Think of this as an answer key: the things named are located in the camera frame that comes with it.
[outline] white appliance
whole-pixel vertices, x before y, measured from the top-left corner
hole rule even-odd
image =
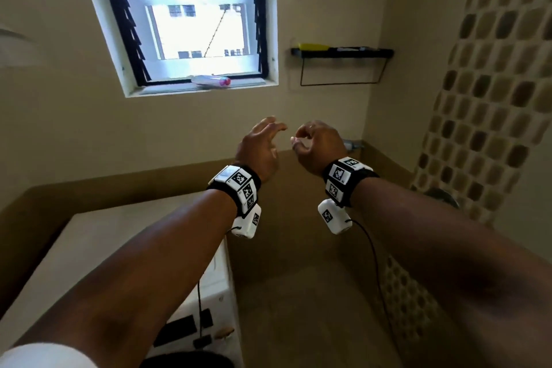
[[[0,320],[0,352],[13,345],[61,296],[129,239],[176,208],[192,204],[199,195],[193,193],[73,216]],[[203,328],[203,336],[212,338],[212,343],[204,349],[224,355],[242,368],[237,304],[226,240],[203,274],[200,293],[202,309],[209,309],[212,319],[212,326]],[[158,346],[150,349],[148,358],[194,350],[193,341],[199,338],[199,330],[198,292],[194,288],[161,330],[156,339]]]

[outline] wall shelf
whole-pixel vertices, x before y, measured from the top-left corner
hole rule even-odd
[[[332,47],[328,50],[323,51],[303,51],[299,48],[292,48],[292,55],[294,57],[299,57],[302,59],[302,66],[301,66],[301,86],[331,86],[331,85],[370,85],[381,82],[383,73],[385,72],[385,68],[387,67],[388,61],[393,58],[395,55],[395,51],[387,48],[379,48],[379,49],[370,49],[370,48],[364,48],[361,49],[361,47],[341,47],[341,48],[351,48],[355,49],[355,51],[342,51],[339,50],[337,47]],[[381,58],[385,59],[385,62],[382,67],[382,71],[375,81],[369,81],[369,82],[348,82],[348,83],[317,83],[317,84],[309,84],[305,85],[303,84],[303,74],[305,72],[305,59],[307,58]]]

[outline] person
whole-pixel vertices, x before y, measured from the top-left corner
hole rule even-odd
[[[235,163],[269,181],[278,169],[273,139],[286,128],[274,117],[262,120],[239,144]],[[301,126],[292,145],[300,164],[317,176],[347,156],[338,132],[321,121]],[[552,364],[547,262],[452,207],[383,179],[363,179],[350,203],[491,364]],[[137,367],[235,217],[230,195],[207,190],[190,208],[150,225],[52,306],[0,367]]]

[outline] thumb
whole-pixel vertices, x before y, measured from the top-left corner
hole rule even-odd
[[[297,156],[304,156],[308,154],[308,149],[305,147],[305,144],[303,144],[303,142],[299,138],[292,137],[291,142],[292,142],[293,150],[295,151],[295,154]]]

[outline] wristband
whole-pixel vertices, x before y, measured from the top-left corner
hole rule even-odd
[[[322,174],[326,193],[340,207],[350,207],[350,196],[362,179],[379,177],[374,170],[358,160],[344,157],[331,162]]]
[[[260,177],[248,166],[230,165],[213,177],[207,189],[227,193],[236,203],[236,217],[245,218],[257,204]]]

